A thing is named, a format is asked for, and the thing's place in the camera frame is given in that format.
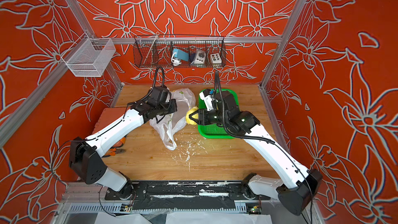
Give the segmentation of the yellow-green plastic pear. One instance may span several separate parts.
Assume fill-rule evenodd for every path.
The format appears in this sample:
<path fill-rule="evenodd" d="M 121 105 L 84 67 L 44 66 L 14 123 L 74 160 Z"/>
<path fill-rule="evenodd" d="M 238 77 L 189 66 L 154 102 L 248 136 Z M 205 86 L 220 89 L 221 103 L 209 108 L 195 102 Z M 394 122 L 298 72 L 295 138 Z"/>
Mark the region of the yellow-green plastic pear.
<path fill-rule="evenodd" d="M 195 106 L 195 107 L 193 107 L 191 110 L 199 110 L 199 108 L 198 108 L 197 106 Z M 186 114 L 186 123 L 189 124 L 189 125 L 197 125 L 197 124 L 192 124 L 190 118 L 193 117 L 193 118 L 199 119 L 199 115 L 198 115 L 198 116 L 190 116 L 190 115 L 189 115 L 189 111 L 188 111 L 187 114 Z"/>

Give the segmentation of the green perforated plastic basket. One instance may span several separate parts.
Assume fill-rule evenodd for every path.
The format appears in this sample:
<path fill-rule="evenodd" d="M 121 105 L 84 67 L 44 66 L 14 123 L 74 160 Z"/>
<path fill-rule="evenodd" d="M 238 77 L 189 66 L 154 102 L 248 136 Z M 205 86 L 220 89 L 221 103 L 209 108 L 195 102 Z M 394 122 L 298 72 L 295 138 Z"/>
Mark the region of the green perforated plastic basket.
<path fill-rule="evenodd" d="M 236 103 L 238 104 L 237 94 L 233 90 L 223 89 L 222 91 L 230 91 L 234 95 Z M 199 97 L 198 107 L 199 107 L 199 109 L 205 108 L 205 104 L 200 99 L 200 97 Z M 208 139 L 231 139 L 232 138 L 230 135 L 228 135 L 226 133 L 225 129 L 223 128 L 223 125 L 220 125 L 220 124 L 199 125 L 198 130 L 199 130 L 199 133 L 203 137 L 208 138 Z"/>

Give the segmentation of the white lemon-print plastic bag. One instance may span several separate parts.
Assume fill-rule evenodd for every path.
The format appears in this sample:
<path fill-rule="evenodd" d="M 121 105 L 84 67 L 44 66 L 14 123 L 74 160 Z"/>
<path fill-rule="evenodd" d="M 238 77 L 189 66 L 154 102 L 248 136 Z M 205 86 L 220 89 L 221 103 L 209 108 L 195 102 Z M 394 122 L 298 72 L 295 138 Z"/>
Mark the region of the white lemon-print plastic bag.
<path fill-rule="evenodd" d="M 166 115 L 158 123 L 155 119 L 152 119 L 149 124 L 158 132 L 164 146 L 169 150 L 175 150 L 177 144 L 174 140 L 174 134 L 187 125 L 186 114 L 188 110 L 196 106 L 196 100 L 194 93 L 188 88 L 172 91 L 171 99 L 176 100 L 177 111 Z"/>

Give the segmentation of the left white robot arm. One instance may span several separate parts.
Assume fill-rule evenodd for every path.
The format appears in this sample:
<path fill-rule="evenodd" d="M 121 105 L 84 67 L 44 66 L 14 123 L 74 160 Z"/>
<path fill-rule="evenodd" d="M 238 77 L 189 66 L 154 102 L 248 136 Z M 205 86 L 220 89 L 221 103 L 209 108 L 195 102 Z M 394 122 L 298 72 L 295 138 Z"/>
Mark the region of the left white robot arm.
<path fill-rule="evenodd" d="M 102 157 L 123 137 L 149 120 L 177 112 L 176 100 L 166 86 L 152 87 L 141 100 L 133 102 L 114 122 L 85 139 L 71 141 L 69 167 L 87 185 L 99 184 L 125 200 L 133 193 L 131 180 L 109 168 Z"/>

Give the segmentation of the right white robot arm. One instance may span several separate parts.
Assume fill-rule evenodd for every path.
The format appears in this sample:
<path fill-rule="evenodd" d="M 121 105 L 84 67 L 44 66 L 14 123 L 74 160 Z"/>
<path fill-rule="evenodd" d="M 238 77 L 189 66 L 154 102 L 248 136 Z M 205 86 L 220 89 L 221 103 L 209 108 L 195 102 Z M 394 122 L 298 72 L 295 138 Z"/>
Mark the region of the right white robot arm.
<path fill-rule="evenodd" d="M 199 94 L 205 108 L 189 113 L 188 118 L 200 126 L 216 124 L 229 136 L 252 146 L 274 169 L 279 179 L 251 173 L 242 181 L 241 191 L 247 198 L 267 196 L 279 200 L 293 215 L 300 216 L 322 182 L 322 174 L 308 169 L 286 152 L 251 112 L 241 111 L 229 91 L 205 89 Z"/>

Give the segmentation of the orange plastic tool case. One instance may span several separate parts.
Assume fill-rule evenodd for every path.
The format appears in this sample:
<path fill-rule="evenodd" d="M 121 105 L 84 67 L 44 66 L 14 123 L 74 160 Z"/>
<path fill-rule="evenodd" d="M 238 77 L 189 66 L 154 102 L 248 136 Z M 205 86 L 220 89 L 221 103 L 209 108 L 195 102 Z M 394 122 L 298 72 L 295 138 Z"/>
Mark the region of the orange plastic tool case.
<path fill-rule="evenodd" d="M 123 116 L 125 112 L 125 108 L 123 107 L 116 107 L 116 108 L 105 108 L 101 113 L 97 123 L 94 126 L 92 134 L 104 129 L 117 119 Z"/>

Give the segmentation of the white button box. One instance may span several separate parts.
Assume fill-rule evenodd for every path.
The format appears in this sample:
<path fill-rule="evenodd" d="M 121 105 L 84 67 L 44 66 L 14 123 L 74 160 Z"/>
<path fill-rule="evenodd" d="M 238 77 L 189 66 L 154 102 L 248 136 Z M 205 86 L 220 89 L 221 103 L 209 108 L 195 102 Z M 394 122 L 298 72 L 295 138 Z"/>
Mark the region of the white button box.
<path fill-rule="evenodd" d="M 218 53 L 210 54 L 209 58 L 213 65 L 222 64 L 221 56 Z"/>

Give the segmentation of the white grey power adapter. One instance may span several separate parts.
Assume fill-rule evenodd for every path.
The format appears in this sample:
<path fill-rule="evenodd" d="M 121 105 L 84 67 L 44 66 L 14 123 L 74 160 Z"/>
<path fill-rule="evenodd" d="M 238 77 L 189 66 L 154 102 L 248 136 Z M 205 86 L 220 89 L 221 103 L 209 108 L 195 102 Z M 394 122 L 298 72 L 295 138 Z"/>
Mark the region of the white grey power adapter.
<path fill-rule="evenodd" d="M 194 54 L 189 57 L 190 64 L 197 67 L 205 67 L 207 54 L 205 51 L 197 49 Z"/>

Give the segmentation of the orange handled pliers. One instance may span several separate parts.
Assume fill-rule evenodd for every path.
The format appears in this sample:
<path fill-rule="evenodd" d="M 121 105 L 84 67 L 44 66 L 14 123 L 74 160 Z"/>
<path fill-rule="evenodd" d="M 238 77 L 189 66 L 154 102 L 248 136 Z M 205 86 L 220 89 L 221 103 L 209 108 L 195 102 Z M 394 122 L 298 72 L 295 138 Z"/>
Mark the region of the orange handled pliers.
<path fill-rule="evenodd" d="M 120 153 L 124 153 L 126 152 L 125 149 L 123 149 L 122 147 L 124 146 L 126 141 L 126 136 L 123 137 L 122 139 L 120 139 L 115 145 L 113 145 L 103 156 L 103 158 L 107 158 L 107 157 L 111 157 L 111 156 L 115 156 L 117 154 Z"/>

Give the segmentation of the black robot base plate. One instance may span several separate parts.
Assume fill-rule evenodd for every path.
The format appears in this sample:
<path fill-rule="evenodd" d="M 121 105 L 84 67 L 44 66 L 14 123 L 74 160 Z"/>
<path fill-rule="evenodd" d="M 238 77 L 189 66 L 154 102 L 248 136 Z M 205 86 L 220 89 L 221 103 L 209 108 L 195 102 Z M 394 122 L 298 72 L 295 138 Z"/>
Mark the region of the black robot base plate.
<path fill-rule="evenodd" d="M 122 199 L 107 189 L 105 200 L 122 201 L 132 210 L 144 209 L 238 209 L 256 205 L 267 196 L 245 196 L 240 181 L 134 181 L 132 194 Z"/>

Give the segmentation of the clear acrylic wall box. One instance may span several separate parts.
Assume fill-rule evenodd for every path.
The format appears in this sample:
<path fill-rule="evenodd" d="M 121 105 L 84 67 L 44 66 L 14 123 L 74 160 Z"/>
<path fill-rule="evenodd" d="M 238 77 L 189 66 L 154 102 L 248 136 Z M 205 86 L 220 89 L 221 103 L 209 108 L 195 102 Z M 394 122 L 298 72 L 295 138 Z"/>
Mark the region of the clear acrylic wall box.
<path fill-rule="evenodd" d="M 101 77 L 116 52 L 111 39 L 94 44 L 91 39 L 81 40 L 62 58 L 75 77 Z"/>

